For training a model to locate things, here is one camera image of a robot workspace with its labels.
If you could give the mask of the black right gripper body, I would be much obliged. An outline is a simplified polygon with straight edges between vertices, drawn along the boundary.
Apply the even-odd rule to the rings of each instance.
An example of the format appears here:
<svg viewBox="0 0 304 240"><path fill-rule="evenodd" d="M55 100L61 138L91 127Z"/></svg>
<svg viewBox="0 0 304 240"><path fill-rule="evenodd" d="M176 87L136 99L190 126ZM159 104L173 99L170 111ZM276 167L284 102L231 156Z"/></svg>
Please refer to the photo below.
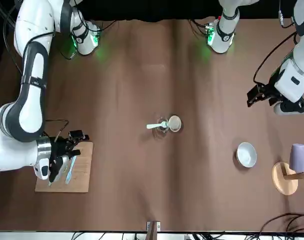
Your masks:
<svg viewBox="0 0 304 240"><path fill-rule="evenodd" d="M58 139L52 141L51 156L49 160L49 183L59 180L66 170L71 156L71 141L67 139Z"/></svg>

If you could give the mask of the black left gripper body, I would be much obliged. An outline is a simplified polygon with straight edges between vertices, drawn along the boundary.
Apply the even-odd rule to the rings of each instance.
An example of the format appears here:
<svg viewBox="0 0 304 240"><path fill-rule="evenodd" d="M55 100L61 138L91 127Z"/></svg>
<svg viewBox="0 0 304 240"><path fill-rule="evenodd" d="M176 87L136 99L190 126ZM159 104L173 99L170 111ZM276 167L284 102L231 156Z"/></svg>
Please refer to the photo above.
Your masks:
<svg viewBox="0 0 304 240"><path fill-rule="evenodd" d="M275 83L279 80L279 72L274 72L268 81L268 84L265 86L265 95L269 98L279 98L281 93L275 88Z"/></svg>

